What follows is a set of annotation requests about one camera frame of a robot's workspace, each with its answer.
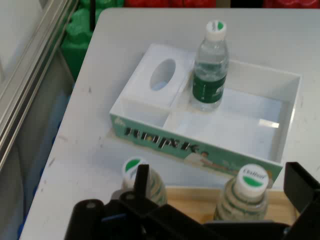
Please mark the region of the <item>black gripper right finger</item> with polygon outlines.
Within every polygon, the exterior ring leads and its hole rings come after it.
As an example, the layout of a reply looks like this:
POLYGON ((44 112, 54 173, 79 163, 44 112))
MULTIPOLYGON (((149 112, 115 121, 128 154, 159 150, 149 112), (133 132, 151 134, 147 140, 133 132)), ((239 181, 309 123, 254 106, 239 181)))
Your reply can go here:
POLYGON ((283 190, 299 217, 284 236, 285 240, 320 238, 320 183, 298 162, 285 164, 283 190))

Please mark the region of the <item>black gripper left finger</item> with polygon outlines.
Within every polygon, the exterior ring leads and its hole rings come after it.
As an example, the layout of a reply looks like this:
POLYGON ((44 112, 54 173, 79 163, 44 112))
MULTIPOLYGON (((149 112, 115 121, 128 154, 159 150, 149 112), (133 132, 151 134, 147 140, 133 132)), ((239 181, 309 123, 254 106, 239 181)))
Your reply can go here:
POLYGON ((151 176, 147 164, 138 166, 132 190, 104 204, 97 199, 77 203, 66 240, 205 240, 207 230, 169 204, 147 198, 151 176))

